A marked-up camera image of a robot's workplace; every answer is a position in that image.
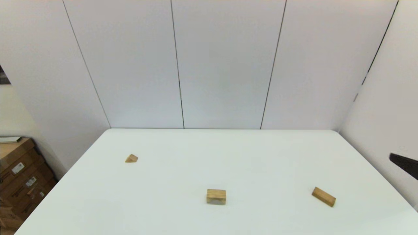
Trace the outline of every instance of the white tabletop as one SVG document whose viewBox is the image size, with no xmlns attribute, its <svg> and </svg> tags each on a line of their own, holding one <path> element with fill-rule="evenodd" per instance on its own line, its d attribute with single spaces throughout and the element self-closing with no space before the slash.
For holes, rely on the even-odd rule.
<svg viewBox="0 0 418 235">
<path fill-rule="evenodd" d="M 417 233 L 418 213 L 334 131 L 111 129 L 16 235 Z"/>
</svg>

